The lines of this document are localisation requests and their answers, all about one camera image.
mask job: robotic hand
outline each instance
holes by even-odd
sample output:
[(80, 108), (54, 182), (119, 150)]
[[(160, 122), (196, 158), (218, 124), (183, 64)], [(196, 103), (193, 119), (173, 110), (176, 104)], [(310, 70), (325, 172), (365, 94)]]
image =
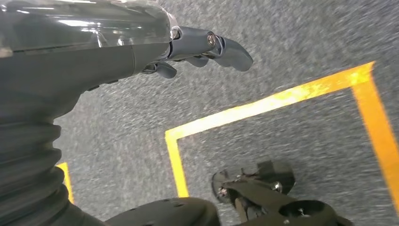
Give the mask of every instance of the robotic hand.
[(187, 61), (196, 67), (204, 67), (209, 59), (240, 72), (249, 70), (253, 63), (249, 53), (237, 42), (211, 31), (181, 26), (164, 58), (148, 65), (142, 73), (158, 72), (165, 78), (173, 78), (177, 71), (167, 61)]

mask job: metal screw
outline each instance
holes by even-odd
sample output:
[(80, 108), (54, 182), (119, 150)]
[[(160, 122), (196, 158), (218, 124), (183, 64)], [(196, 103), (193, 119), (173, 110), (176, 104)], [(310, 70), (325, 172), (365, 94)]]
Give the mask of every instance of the metal screw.
[(273, 184), (272, 190), (276, 191), (276, 192), (279, 192), (279, 193), (282, 193), (283, 192), (283, 185), (279, 181), (276, 181)]
[(220, 187), (217, 194), (218, 194), (219, 196), (221, 196), (221, 197), (225, 197), (225, 196), (227, 196), (227, 189), (226, 189), (226, 188)]
[(216, 37), (214, 34), (208, 34), (208, 44), (210, 46), (215, 46), (216, 45)]

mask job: circular hole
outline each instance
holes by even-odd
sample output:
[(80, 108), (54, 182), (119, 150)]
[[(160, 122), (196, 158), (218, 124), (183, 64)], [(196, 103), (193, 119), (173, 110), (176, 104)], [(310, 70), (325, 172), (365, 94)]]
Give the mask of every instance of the circular hole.
[(308, 218), (324, 210), (320, 201), (303, 200), (291, 202), (280, 208), (279, 213), (289, 218)]
[(153, 225), (154, 225), (154, 222), (147, 222), (143, 226), (153, 226)]
[(177, 202), (177, 203), (174, 203), (173, 206), (174, 207), (181, 207), (181, 206), (184, 206), (184, 203)]

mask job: yellow tape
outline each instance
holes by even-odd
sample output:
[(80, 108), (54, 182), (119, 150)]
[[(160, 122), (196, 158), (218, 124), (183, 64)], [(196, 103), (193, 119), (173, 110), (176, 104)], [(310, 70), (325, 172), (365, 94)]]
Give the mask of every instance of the yellow tape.
[(64, 171), (64, 175), (65, 175), (64, 184), (65, 184), (66, 188), (68, 189), (68, 199), (72, 204), (74, 204), (71, 178), (69, 177), (68, 164), (66, 162), (64, 162), (64, 163), (58, 164), (57, 167)]
[(352, 87), (381, 171), (399, 215), (399, 152), (389, 119), (372, 79), (374, 62), (287, 89), (259, 101), (189, 122), (165, 133), (179, 197), (189, 196), (177, 140), (310, 98)]
[(399, 216), (399, 152), (388, 116), (371, 78), (352, 91)]

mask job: floor marking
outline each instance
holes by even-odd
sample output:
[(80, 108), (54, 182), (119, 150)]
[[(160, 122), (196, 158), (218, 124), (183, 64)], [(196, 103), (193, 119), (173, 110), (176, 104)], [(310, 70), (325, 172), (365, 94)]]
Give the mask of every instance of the floor marking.
[(72, 204), (74, 204), (71, 178), (69, 177), (68, 164), (66, 162), (64, 162), (64, 163), (58, 164), (57, 167), (64, 171), (64, 175), (65, 175), (64, 184), (66, 186), (66, 189), (68, 189), (68, 199)]
[(188, 197), (177, 140), (208, 129), (259, 115), (287, 105), (352, 87), (365, 127), (379, 160), (392, 200), (399, 214), (399, 154), (383, 104), (372, 79), (374, 62), (354, 67), (309, 83), (273, 94), (259, 101), (189, 122), (165, 132), (172, 171), (179, 197)]
[(388, 116), (371, 77), (370, 82), (352, 86), (352, 91), (399, 216), (399, 151)]

